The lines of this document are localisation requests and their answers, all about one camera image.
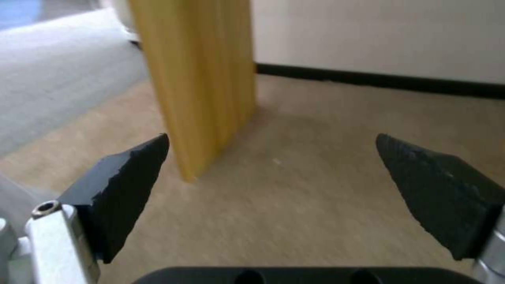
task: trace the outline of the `carpet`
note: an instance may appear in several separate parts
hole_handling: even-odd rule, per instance
[[[173,152],[101,283],[166,266],[431,266],[470,274],[410,215],[380,132],[456,154],[505,185],[505,101],[257,77],[258,109],[195,183]],[[163,132],[148,81],[0,160],[61,193],[104,155]]]
[[[147,76],[112,9],[0,32],[0,157]]]

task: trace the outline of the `yellow wooden plank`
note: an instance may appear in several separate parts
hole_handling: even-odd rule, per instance
[[[185,180],[217,157],[255,108],[249,0],[131,0]]]

